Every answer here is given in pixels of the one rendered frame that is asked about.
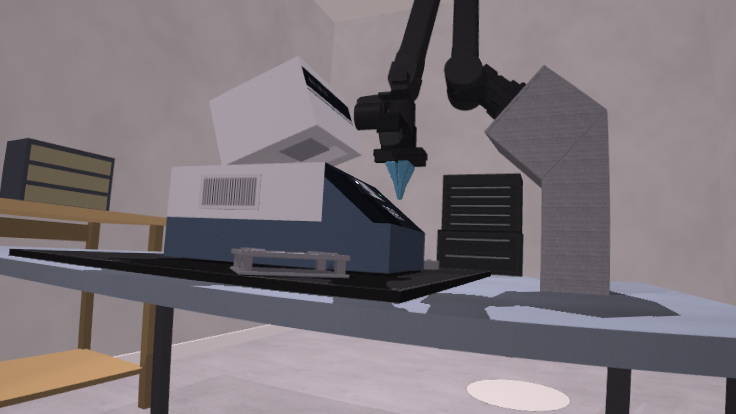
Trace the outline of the white real-time pcr cycler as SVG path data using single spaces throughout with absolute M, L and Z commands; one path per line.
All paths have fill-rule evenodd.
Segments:
M 334 167 L 362 156 L 349 109 L 299 56 L 209 102 L 222 165 L 172 167 L 164 256 L 234 262 L 250 247 L 348 255 L 360 274 L 424 269 L 425 233 Z

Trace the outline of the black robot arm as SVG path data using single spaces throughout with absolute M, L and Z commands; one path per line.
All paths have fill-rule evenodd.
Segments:
M 414 0 L 400 49 L 389 70 L 391 91 L 357 99 L 355 127 L 376 130 L 381 149 L 416 147 L 414 101 L 420 92 L 439 4 L 440 0 Z M 481 105 L 495 120 L 526 83 L 508 81 L 488 64 L 482 66 L 478 53 L 479 0 L 454 0 L 453 27 L 451 58 L 444 67 L 448 99 L 462 111 Z

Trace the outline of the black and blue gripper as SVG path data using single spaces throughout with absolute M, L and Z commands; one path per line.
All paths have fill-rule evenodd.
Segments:
M 426 166 L 427 155 L 422 147 L 373 150 L 374 162 L 386 163 L 398 200 L 402 200 L 415 167 Z

